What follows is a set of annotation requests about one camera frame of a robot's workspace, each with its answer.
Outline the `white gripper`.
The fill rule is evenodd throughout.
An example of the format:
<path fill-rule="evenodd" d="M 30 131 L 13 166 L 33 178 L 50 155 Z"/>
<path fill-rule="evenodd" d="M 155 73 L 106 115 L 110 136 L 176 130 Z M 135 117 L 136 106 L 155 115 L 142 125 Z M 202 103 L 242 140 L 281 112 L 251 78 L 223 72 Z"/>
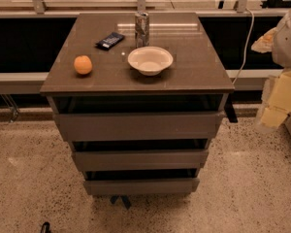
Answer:
<path fill-rule="evenodd" d="M 269 77 L 262 92 L 255 128 L 260 133 L 271 133 L 291 114 L 291 69 L 284 69 L 278 77 Z"/>

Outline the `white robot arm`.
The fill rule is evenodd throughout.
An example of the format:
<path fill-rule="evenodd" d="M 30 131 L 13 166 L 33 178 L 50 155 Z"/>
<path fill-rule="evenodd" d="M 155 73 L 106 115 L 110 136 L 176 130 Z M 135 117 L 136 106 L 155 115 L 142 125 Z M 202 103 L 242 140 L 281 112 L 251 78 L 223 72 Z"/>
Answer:
<path fill-rule="evenodd" d="M 275 28 L 253 43 L 251 49 L 270 52 L 273 62 L 283 68 L 279 76 L 270 76 L 265 81 L 262 105 L 256 115 L 256 129 L 270 133 L 291 114 L 291 8 Z"/>

